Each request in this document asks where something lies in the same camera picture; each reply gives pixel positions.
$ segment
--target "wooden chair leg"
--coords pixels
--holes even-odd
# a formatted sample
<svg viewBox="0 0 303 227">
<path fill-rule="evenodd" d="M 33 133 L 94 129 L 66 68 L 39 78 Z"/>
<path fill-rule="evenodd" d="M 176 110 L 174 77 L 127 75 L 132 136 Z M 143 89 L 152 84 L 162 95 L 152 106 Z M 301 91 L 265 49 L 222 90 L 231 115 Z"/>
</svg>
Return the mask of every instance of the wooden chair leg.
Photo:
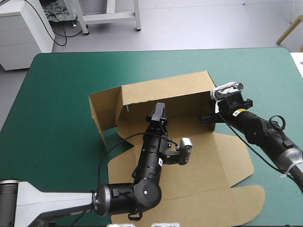
<svg viewBox="0 0 303 227">
<path fill-rule="evenodd" d="M 296 18 L 296 20 L 290 25 L 290 27 L 281 35 L 281 37 L 276 42 L 277 45 L 280 45 L 286 37 L 301 23 L 303 22 L 303 15 L 300 15 Z"/>
</svg>

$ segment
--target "table leg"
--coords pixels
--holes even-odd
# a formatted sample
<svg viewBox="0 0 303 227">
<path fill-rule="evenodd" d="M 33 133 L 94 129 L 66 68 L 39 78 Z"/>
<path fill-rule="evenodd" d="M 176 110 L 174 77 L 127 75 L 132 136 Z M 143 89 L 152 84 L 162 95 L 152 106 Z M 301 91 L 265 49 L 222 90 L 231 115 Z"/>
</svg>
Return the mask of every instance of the table leg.
<svg viewBox="0 0 303 227">
<path fill-rule="evenodd" d="M 89 31 L 88 31 L 88 28 L 86 27 L 86 24 L 84 22 L 84 19 L 83 19 L 83 9 L 81 8 L 80 6 L 80 0 L 71 0 L 74 4 L 74 7 L 76 9 L 76 14 L 78 16 L 78 19 L 79 19 L 79 22 L 80 22 L 80 25 L 81 25 L 81 28 L 82 28 L 82 31 L 84 34 L 89 34 Z"/>
<path fill-rule="evenodd" d="M 137 31 L 141 31 L 141 19 L 140 19 L 140 11 L 139 11 L 139 2 L 138 2 L 138 0 L 134 0 L 134 15 L 136 17 Z"/>
</svg>

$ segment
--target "brown cardboard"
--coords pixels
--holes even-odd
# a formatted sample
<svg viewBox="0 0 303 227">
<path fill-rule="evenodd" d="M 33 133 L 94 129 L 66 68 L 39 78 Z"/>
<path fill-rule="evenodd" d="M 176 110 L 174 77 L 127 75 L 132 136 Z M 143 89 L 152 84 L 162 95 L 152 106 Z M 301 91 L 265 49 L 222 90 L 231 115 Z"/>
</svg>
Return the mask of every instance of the brown cardboard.
<svg viewBox="0 0 303 227">
<path fill-rule="evenodd" d="M 181 226 L 235 226 L 249 222 L 261 211 L 265 192 L 259 185 L 230 188 L 253 171 L 246 146 L 236 137 L 214 133 L 213 124 L 201 124 L 209 111 L 209 90 L 214 84 L 206 71 L 123 85 L 90 95 L 92 115 L 102 139 L 103 130 L 117 125 L 125 138 L 145 131 L 145 117 L 157 102 L 166 103 L 169 137 L 189 137 L 193 152 L 187 165 L 163 165 L 160 204 L 145 212 L 138 227 L 179 222 Z M 110 183 L 133 182 L 142 137 L 108 164 Z M 128 223 L 127 215 L 112 216 L 113 223 Z"/>
</svg>

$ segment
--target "green table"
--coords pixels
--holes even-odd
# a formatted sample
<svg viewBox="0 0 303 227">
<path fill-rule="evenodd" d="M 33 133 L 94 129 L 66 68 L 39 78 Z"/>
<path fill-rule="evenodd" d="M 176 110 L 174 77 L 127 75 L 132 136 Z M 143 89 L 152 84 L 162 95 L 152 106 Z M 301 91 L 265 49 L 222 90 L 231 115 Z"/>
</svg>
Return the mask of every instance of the green table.
<svg viewBox="0 0 303 227">
<path fill-rule="evenodd" d="M 0 133 L 0 179 L 22 179 L 40 190 L 95 189 L 105 146 L 91 118 L 89 94 L 202 70 L 208 70 L 217 85 L 242 82 L 244 98 L 254 100 L 251 110 L 266 119 L 284 116 L 287 135 L 303 147 L 303 80 L 286 49 L 39 54 Z M 232 134 L 223 124 L 217 124 L 216 132 Z M 106 137 L 109 146 L 121 139 L 115 129 Z M 125 143 L 113 155 L 129 147 Z M 261 184 L 266 201 L 249 224 L 303 224 L 303 196 L 294 183 L 250 154 L 255 173 L 236 186 Z M 102 182 L 107 180 L 105 165 Z M 59 223 L 69 224 L 74 218 L 61 218 Z M 91 213 L 78 224 L 109 221 Z"/>
</svg>

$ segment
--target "black wire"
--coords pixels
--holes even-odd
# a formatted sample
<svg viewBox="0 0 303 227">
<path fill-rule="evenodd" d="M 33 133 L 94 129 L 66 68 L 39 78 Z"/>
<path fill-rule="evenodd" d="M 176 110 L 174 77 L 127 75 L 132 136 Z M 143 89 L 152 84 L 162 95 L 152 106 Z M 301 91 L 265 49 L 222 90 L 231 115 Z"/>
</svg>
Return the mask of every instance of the black wire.
<svg viewBox="0 0 303 227">
<path fill-rule="evenodd" d="M 88 209 L 93 205 L 93 203 L 91 203 L 90 205 L 88 205 L 81 214 L 79 214 L 77 216 L 77 218 L 68 226 L 68 227 L 73 227 L 78 221 L 79 219 L 86 213 L 86 211 L 88 211 Z"/>
<path fill-rule="evenodd" d="M 138 135 L 152 135 L 152 136 L 157 136 L 161 139 L 164 139 L 168 142 L 171 142 L 173 144 L 175 144 L 176 146 L 178 146 L 178 144 L 174 141 L 172 141 L 171 139 L 167 138 L 167 137 L 163 137 L 163 136 L 160 136 L 160 135 L 157 135 L 157 134 L 154 134 L 154 133 L 149 133 L 149 132 L 138 132 L 138 133 L 135 133 L 133 135 L 130 135 L 128 137 L 126 137 L 125 139 L 123 139 L 122 141 L 118 142 L 116 145 L 114 145 L 110 150 L 107 151 L 107 153 L 102 157 L 100 163 L 99 163 L 99 166 L 98 166 L 98 187 L 97 187 L 97 195 L 96 195 L 96 199 L 98 198 L 99 196 L 99 189 L 100 189 L 100 185 L 101 185 L 101 165 L 102 165 L 102 162 L 104 161 L 104 158 L 113 150 L 115 149 L 117 146 L 119 146 L 121 143 L 127 141 L 128 139 L 134 137 L 134 136 L 138 136 Z"/>
<path fill-rule="evenodd" d="M 61 34 L 59 34 L 59 33 L 56 33 L 56 32 L 54 31 L 55 34 L 57 34 L 57 35 L 59 35 L 59 36 L 62 36 L 62 37 L 75 37 L 75 36 L 78 36 L 81 32 L 82 32 L 82 30 L 79 31 L 79 32 L 78 32 L 77 34 L 75 34 L 75 35 L 67 35 L 67 36 L 65 36 L 65 35 L 61 35 Z"/>
<path fill-rule="evenodd" d="M 123 139 L 122 141 L 118 142 L 116 145 L 114 145 L 110 150 L 107 151 L 107 153 L 102 157 L 100 163 L 99 163 L 99 166 L 98 166 L 98 189 L 97 189 L 97 195 L 96 195 L 96 200 L 98 198 L 98 192 L 99 192 L 99 189 L 100 189 L 100 169 L 101 169 L 101 164 L 104 160 L 104 158 L 113 150 L 115 149 L 117 146 L 119 146 L 121 143 L 125 142 L 126 140 L 134 137 L 134 136 L 138 136 L 138 135 L 152 135 L 152 136 L 157 136 L 161 139 L 164 139 L 164 140 L 167 140 L 168 142 L 171 142 L 173 144 L 175 144 L 176 146 L 178 146 L 178 144 L 176 142 L 174 142 L 173 140 L 167 138 L 167 137 L 163 137 L 163 136 L 160 136 L 160 135 L 157 135 L 157 134 L 154 134 L 154 133 L 149 133 L 149 132 L 139 132 L 139 133 L 135 133 L 133 135 L 130 135 L 129 137 L 126 137 L 125 139 Z M 86 211 L 93 205 L 93 203 L 91 203 L 87 208 L 84 209 L 84 211 L 77 216 L 77 218 L 69 225 L 69 227 L 73 227 L 78 221 L 79 219 L 86 213 Z"/>
<path fill-rule="evenodd" d="M 254 152 L 259 158 L 261 158 L 267 165 L 269 165 L 271 168 L 273 168 L 274 170 L 278 171 L 279 173 L 285 174 L 284 171 L 279 170 L 278 168 L 274 167 L 272 164 L 270 164 L 265 158 L 263 158 L 254 148 L 252 148 L 252 146 L 246 142 L 237 132 L 235 129 L 233 129 L 233 127 L 231 125 L 228 124 L 228 122 L 221 116 L 220 112 L 218 113 L 219 116 L 221 117 L 221 119 L 224 121 L 224 123 L 233 131 L 233 133 L 235 133 L 235 135 L 243 142 L 245 143 L 246 146 L 248 146 L 250 148 L 250 150 L 252 152 Z M 294 179 L 292 176 L 290 176 L 289 174 L 286 175 L 289 179 L 291 179 L 293 182 L 295 182 L 295 184 L 299 187 L 299 189 L 301 190 L 302 194 L 303 194 L 303 185 L 300 184 L 296 179 Z"/>
<path fill-rule="evenodd" d="M 34 9 L 34 11 L 36 12 L 36 14 L 39 16 L 39 18 L 40 18 L 40 20 L 41 20 L 41 22 L 42 22 L 42 24 L 43 24 L 43 26 L 44 26 L 46 32 L 48 33 L 49 37 L 53 40 L 53 42 L 54 42 L 55 44 L 59 45 L 59 46 L 65 46 L 65 45 L 67 44 L 67 37 L 65 37 L 65 43 L 64 43 L 64 44 L 59 44 L 59 43 L 57 43 L 57 42 L 52 38 L 51 34 L 49 34 L 49 32 L 48 32 L 48 30 L 47 30 L 47 28 L 46 28 L 46 26 L 45 26 L 45 24 L 44 24 L 42 18 L 40 17 L 40 15 L 39 15 L 39 13 L 37 12 L 37 10 L 35 9 L 35 7 L 34 7 L 30 2 L 28 2 L 27 0 L 24 0 L 24 1 L 27 2 L 27 3 Z"/>
<path fill-rule="evenodd" d="M 51 13 L 51 12 L 48 12 L 48 11 L 44 11 L 44 13 L 49 13 L 49 15 L 47 15 L 47 17 L 51 17 L 51 16 L 55 16 L 54 13 Z M 75 36 L 78 36 L 81 32 L 82 32 L 82 29 L 81 31 L 79 31 L 77 34 L 75 35 L 61 35 L 59 33 L 56 33 L 55 31 L 53 31 L 56 35 L 59 35 L 59 36 L 62 36 L 62 37 L 75 37 Z"/>
</svg>

